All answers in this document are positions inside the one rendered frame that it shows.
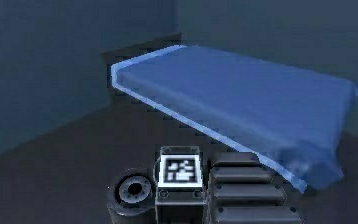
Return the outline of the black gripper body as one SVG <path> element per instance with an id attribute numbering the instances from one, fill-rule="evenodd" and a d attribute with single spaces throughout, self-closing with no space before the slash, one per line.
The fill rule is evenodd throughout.
<path id="1" fill-rule="evenodd" d="M 156 224 L 155 182 L 148 168 L 131 168 L 108 186 L 111 224 Z"/>

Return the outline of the blue bed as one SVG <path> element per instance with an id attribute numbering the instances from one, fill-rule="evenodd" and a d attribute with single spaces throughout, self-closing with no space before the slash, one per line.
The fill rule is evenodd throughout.
<path id="1" fill-rule="evenodd" d="M 179 33 L 103 53 L 108 87 L 240 152 L 296 189 L 344 176 L 336 150 L 358 87 L 350 80 L 216 48 Z"/>

